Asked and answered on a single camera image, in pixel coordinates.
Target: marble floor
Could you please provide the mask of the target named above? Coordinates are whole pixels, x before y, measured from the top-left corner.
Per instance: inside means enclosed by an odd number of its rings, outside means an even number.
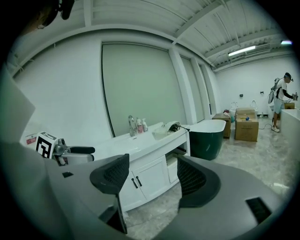
[[[270,123],[269,119],[259,119],[259,128]],[[271,131],[266,125],[260,129],[257,142],[234,139],[235,126],[232,124],[230,139],[224,139],[216,163],[243,169],[272,188],[283,199],[288,199],[298,184],[300,155],[294,153],[281,133]],[[163,230],[177,215],[181,198],[180,183],[170,190],[127,212],[125,222],[128,237],[149,240]]]

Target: person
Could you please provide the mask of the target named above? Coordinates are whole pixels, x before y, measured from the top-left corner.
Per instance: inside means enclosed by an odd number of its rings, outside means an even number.
[[[287,98],[293,99],[295,100],[294,96],[291,96],[290,94],[287,93],[287,83],[291,82],[291,75],[289,73],[285,73],[285,76],[280,79],[277,83],[277,88],[276,88],[276,95],[274,97],[274,122],[273,122],[273,126],[272,126],[272,130],[274,132],[279,132],[279,128],[277,127],[277,119],[278,119],[278,115],[281,112],[281,109],[285,108],[285,104],[284,104],[284,96],[286,96]]]

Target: white wall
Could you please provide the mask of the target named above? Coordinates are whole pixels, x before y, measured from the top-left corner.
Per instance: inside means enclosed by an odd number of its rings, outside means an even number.
[[[57,44],[31,62],[15,81],[36,110],[25,130],[45,130],[67,145],[112,138],[101,83],[101,40],[80,36]]]
[[[230,109],[237,101],[239,107],[249,107],[253,99],[257,102],[259,114],[267,114],[268,95],[274,80],[288,72],[294,82],[287,85],[287,92],[300,93],[300,72],[298,61],[293,57],[275,58],[233,67],[216,73],[220,91],[222,110]]]

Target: bathroom vanity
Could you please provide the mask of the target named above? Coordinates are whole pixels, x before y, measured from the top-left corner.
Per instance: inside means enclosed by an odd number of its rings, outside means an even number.
[[[120,192],[122,211],[139,207],[165,191],[176,183],[177,161],[168,161],[166,155],[181,147],[190,156],[188,131],[181,128],[160,140],[153,137],[152,131],[163,123],[150,126],[148,132],[131,137],[129,134],[115,137],[95,146],[95,160],[129,154],[129,175]]]

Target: roller blind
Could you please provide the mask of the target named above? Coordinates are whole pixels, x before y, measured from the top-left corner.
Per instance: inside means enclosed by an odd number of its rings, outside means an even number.
[[[128,116],[148,126],[186,124],[179,84],[168,52],[127,44],[103,45],[103,82],[116,136],[129,132]]]
[[[191,61],[181,57],[183,65],[186,69],[187,76],[189,83],[192,88],[192,94],[193,94],[193,99],[195,103],[195,109],[196,109],[196,116],[197,116],[197,122],[200,122],[204,119],[204,111],[203,111],[203,106],[202,106],[202,101],[201,101],[201,95],[200,95],[200,89],[199,85],[191,64]]]

